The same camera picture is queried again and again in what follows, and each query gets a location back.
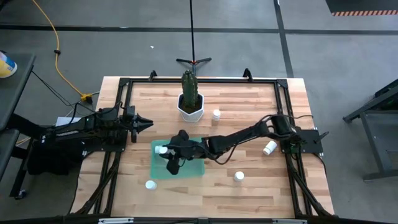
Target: cactus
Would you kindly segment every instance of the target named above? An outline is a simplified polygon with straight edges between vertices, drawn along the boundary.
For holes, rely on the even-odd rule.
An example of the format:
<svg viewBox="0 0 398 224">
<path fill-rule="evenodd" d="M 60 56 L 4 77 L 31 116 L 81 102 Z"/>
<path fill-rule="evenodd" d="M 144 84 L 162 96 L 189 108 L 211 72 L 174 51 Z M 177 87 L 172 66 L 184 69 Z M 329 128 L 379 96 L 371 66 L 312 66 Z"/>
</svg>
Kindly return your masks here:
<svg viewBox="0 0 398 224">
<path fill-rule="evenodd" d="M 191 71 L 182 74 L 183 105 L 185 108 L 194 109 L 198 101 L 198 80 Z"/>
</svg>

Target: green mat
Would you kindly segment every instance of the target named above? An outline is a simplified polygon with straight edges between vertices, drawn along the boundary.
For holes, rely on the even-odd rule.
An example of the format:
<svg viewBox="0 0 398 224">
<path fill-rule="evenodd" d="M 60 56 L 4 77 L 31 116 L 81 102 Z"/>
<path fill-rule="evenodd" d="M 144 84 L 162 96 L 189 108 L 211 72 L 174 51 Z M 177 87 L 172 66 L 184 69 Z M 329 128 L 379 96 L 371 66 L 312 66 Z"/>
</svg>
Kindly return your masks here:
<svg viewBox="0 0 398 224">
<path fill-rule="evenodd" d="M 190 140 L 200 142 L 201 138 L 191 138 Z M 155 153 L 155 146 L 163 146 L 170 142 L 170 140 L 155 140 L 150 143 L 150 177 L 152 179 L 165 180 L 174 178 L 187 178 L 187 177 L 198 177 L 205 174 L 205 161 L 203 159 L 194 159 L 191 161 L 185 161 L 183 167 L 177 175 L 172 175 L 167 169 L 167 159 L 163 159 Z"/>
</svg>

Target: yellow container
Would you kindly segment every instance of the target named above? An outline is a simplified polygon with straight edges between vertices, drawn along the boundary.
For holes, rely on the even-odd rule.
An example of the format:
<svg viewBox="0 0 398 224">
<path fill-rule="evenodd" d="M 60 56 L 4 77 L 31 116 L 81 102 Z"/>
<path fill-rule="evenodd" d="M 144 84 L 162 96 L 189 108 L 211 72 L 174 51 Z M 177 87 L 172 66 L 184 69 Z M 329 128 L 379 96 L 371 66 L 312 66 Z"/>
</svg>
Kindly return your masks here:
<svg viewBox="0 0 398 224">
<path fill-rule="evenodd" d="M 17 63 L 0 52 L 0 78 L 7 78 L 17 71 Z"/>
</svg>

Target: yellow cable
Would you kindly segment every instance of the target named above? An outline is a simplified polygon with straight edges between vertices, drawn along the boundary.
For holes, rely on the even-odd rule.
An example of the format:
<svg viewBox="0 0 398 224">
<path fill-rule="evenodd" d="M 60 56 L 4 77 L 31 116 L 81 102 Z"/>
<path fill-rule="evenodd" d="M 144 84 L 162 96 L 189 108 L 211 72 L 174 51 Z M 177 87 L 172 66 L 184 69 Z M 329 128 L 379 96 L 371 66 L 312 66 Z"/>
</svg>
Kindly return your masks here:
<svg viewBox="0 0 398 224">
<path fill-rule="evenodd" d="M 18 141 L 16 145 L 18 146 L 18 145 L 20 145 L 20 144 L 22 144 L 22 143 L 28 141 L 29 139 L 30 139 L 30 137 L 24 138 L 24 139 Z"/>
<path fill-rule="evenodd" d="M 55 37 L 57 38 L 57 51 L 60 50 L 60 39 L 58 37 L 58 33 L 57 30 L 55 30 L 54 25 L 52 24 L 50 18 L 46 15 L 46 13 L 43 11 L 43 9 L 39 6 L 39 4 L 37 4 L 37 2 L 35 0 L 32 0 L 33 3 L 37 6 L 37 8 L 40 10 L 40 12 L 42 12 L 42 14 L 45 16 L 45 18 L 48 20 L 48 22 L 50 23 L 52 29 L 54 30 L 55 33 Z M 61 71 L 58 69 L 58 53 L 55 53 L 55 69 L 57 70 L 58 74 L 61 76 L 61 78 L 63 78 L 69 85 L 70 87 L 72 87 L 77 93 L 79 93 L 80 95 L 80 99 L 82 101 L 86 101 L 87 97 L 92 97 L 92 94 L 83 94 L 81 93 L 76 87 L 74 87 L 72 85 L 72 83 L 70 83 L 70 81 L 68 81 L 61 73 Z"/>
</svg>

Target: white planter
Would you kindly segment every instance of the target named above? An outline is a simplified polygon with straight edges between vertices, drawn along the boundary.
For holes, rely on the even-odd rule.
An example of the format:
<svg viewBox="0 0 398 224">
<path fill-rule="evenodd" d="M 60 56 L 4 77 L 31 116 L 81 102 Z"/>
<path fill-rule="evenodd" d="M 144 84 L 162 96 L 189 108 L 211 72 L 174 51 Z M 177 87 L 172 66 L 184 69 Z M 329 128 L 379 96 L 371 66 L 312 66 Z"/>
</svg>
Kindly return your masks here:
<svg viewBox="0 0 398 224">
<path fill-rule="evenodd" d="M 182 93 L 179 94 L 179 96 L 177 98 L 177 109 L 180 111 L 180 114 L 181 114 L 182 118 L 186 122 L 198 122 L 200 120 L 200 118 L 202 117 L 203 113 L 205 112 L 205 97 L 202 94 L 200 94 L 200 93 L 198 93 L 198 95 L 201 96 L 201 108 L 200 108 L 200 110 L 195 111 L 195 112 L 190 113 L 190 114 L 188 114 L 187 112 L 183 111 L 179 107 Z"/>
</svg>

